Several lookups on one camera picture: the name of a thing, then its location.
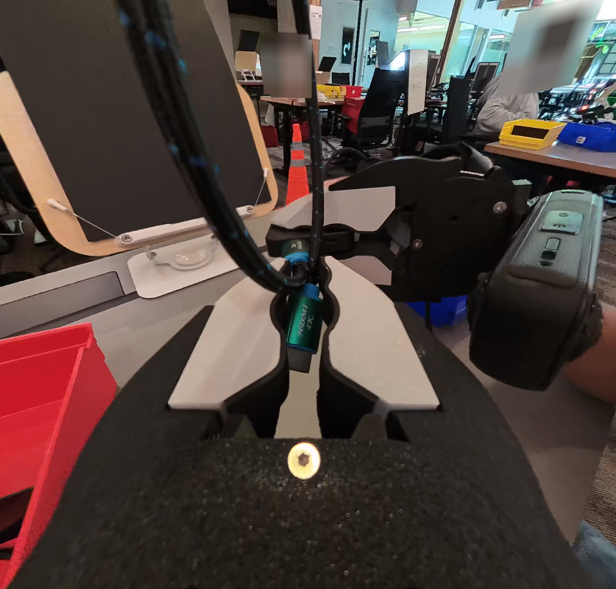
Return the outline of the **blue floor crate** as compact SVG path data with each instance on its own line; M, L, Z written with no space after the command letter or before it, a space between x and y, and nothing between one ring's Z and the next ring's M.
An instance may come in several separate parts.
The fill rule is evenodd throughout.
M443 328L466 321L467 295L445 297L439 302L425 303L414 301L406 303L422 318L426 318L426 305L429 305L428 328Z

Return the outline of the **black braided cable green plug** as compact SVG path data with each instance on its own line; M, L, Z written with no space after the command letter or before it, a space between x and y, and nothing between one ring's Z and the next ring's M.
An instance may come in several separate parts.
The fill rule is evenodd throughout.
M168 0L115 0L142 88L171 158L198 207L201 217L239 268L276 298L299 295L308 282L317 281L323 232L323 175L320 128L316 110L316 82L310 65L312 93L309 113L312 163L312 227L309 258L291 269L291 276L273 269L250 237L235 208L227 201L211 147L204 141L186 88L187 68L176 39Z

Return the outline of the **person's right forearm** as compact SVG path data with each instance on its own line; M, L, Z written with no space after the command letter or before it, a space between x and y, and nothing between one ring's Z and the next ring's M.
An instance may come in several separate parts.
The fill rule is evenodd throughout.
M561 372L581 392L615 404L615 307L603 304L603 329L596 344Z

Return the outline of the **black office chair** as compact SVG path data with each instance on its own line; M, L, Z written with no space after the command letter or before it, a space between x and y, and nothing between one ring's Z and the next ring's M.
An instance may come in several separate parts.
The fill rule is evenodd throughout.
M388 146L394 117L406 88L403 71L376 69L363 98L345 97L341 111L341 149L335 163L356 170L370 152Z

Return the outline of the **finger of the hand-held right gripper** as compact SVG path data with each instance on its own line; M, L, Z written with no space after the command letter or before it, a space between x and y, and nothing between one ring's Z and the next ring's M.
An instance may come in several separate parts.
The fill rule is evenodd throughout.
M397 252L391 239L360 238L349 248L331 254L374 285L391 286Z
M342 225L356 232L378 231L396 208L396 187L373 187L324 193L324 226ZM310 228L312 195L280 209L280 227Z

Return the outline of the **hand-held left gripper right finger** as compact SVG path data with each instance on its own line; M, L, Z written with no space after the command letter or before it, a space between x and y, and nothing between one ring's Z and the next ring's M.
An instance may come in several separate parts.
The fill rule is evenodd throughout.
M364 416L437 410L440 401L400 310L333 257L319 270L326 331L319 367L322 434L352 434Z

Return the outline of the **blue plastic bin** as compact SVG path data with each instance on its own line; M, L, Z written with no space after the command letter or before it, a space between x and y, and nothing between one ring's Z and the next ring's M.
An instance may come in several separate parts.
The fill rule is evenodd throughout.
M558 141L589 151L614 153L616 151L615 123L607 121L593 124L568 122L560 132Z

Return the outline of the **red plastic bin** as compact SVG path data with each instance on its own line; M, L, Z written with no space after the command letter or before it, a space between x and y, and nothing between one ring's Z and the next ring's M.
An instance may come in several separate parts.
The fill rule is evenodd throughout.
M116 389L90 323L1 340L1 588L46 530Z

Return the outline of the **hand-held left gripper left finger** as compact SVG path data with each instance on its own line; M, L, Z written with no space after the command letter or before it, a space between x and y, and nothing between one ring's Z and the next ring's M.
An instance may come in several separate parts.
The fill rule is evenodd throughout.
M246 416L257 434L275 434L289 392L284 296L251 278L213 306L169 397L173 410L206 410L226 422Z

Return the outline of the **tablet stand with dark board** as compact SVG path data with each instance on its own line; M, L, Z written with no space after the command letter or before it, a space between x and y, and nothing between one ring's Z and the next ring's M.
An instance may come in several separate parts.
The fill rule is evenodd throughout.
M252 101L206 0L169 0L187 88L229 204L273 210L278 187ZM52 236L72 252L200 217L143 91L115 0L1 0L1 136Z

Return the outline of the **yellow plastic bin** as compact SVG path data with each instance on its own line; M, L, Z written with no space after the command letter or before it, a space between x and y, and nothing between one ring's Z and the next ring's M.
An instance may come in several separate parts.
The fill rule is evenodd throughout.
M499 135L499 144L537 151L552 144L559 138L566 122L539 119L518 119L506 122Z

